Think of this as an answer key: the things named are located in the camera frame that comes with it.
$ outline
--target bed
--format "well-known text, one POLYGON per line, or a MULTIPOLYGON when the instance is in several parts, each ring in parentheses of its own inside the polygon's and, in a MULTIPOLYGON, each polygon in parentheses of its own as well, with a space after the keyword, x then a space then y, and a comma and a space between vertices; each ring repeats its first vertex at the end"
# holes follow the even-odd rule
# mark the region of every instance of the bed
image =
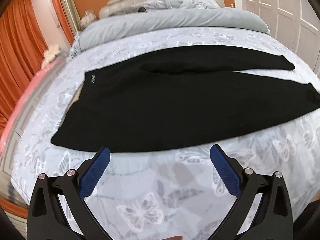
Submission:
MULTIPOLYGON (((109 23, 110 19, 116 21, 133 17, 120 15, 102 19, 117 12, 112 11, 112 6, 119 10, 126 8, 123 6, 126 1, 109 2, 100 13, 100 22, 94 26, 103 31, 103 23, 109 23)), ((128 0, 128 3, 134 5, 134 1, 128 0)), ((80 33, 70 52, 73 56, 40 101, 16 151, 11 182, 26 203, 30 202, 38 174, 63 175, 68 169, 77 169, 94 155, 50 143, 66 111, 81 92, 84 72, 89 70, 164 48, 239 46, 284 55, 296 67, 293 71, 243 72, 311 82, 320 91, 320 80, 309 66, 270 37, 268 28, 255 31, 228 24, 166 27, 121 37, 116 35, 107 41, 89 42, 86 49, 83 42, 87 30, 80 33)), ((92 33, 93 29, 89 26, 87 33, 92 33)), ((316 110, 288 123, 217 143, 228 156, 236 158, 243 167, 252 167, 256 173, 271 175, 274 171, 281 171, 288 187, 293 218, 296 219, 320 189, 319 127, 320 111, 316 110)), ((213 143, 163 152, 111 154, 109 166, 93 194, 85 201, 113 239, 164 239, 177 235, 184 239, 207 239, 235 201, 210 161, 209 150, 213 143), (147 211, 156 215, 146 218, 144 214, 147 211)), ((80 232, 65 199, 60 201, 71 227, 80 232)), ((258 203, 259 196, 241 231, 250 226, 258 203)))

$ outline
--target black object on bed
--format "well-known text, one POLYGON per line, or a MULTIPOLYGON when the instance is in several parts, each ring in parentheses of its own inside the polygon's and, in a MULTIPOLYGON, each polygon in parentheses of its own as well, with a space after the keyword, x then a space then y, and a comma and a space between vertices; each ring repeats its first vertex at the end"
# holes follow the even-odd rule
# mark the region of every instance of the black object on bed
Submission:
POLYGON ((51 142, 89 152, 102 145, 111 152, 169 150, 245 135, 320 108, 310 83, 233 72, 244 69, 294 66, 284 56, 205 45, 89 71, 51 142))

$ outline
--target pink fabric edge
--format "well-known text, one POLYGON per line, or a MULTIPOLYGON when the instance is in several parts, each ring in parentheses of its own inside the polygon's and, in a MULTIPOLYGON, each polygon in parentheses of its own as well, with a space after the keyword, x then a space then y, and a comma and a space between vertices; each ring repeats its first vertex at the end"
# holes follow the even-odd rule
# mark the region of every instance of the pink fabric edge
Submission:
POLYGON ((47 75, 47 73, 50 70, 52 70, 57 65, 57 63, 59 63, 61 60, 63 60, 63 57, 59 57, 54 62, 48 64, 43 70, 39 70, 35 74, 35 76, 32 78, 29 85, 27 86, 27 88, 25 89, 25 91, 23 92, 21 97, 19 98, 16 106, 14 107, 12 114, 9 117, 9 120, 4 128, 4 131, 0 137, 0 160, 1 160, 3 151, 5 149, 7 140, 9 139, 8 137, 10 135, 11 129, 13 127, 13 124, 14 124, 16 118, 19 117, 21 111, 23 110, 26 102, 28 101, 28 99, 32 95, 35 88, 40 84, 40 82, 47 75))

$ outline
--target gold curtain trim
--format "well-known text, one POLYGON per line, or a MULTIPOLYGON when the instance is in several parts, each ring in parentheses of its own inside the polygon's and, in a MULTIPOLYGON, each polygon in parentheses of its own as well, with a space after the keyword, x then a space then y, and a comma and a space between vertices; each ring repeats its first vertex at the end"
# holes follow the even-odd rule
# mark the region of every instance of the gold curtain trim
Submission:
POLYGON ((81 19, 79 17, 78 11, 74 0, 62 0, 63 8, 66 12, 70 27, 74 35, 77 31, 81 31, 81 19))

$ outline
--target gray blanket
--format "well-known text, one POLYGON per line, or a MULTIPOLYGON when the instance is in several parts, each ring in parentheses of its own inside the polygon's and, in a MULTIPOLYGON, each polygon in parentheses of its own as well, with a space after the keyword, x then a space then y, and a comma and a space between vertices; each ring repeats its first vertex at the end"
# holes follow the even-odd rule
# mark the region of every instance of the gray blanket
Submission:
POLYGON ((231 27, 270 33, 268 26, 259 16, 229 7, 132 13, 104 18, 89 25, 76 36, 70 49, 69 59, 108 41, 177 27, 231 27))

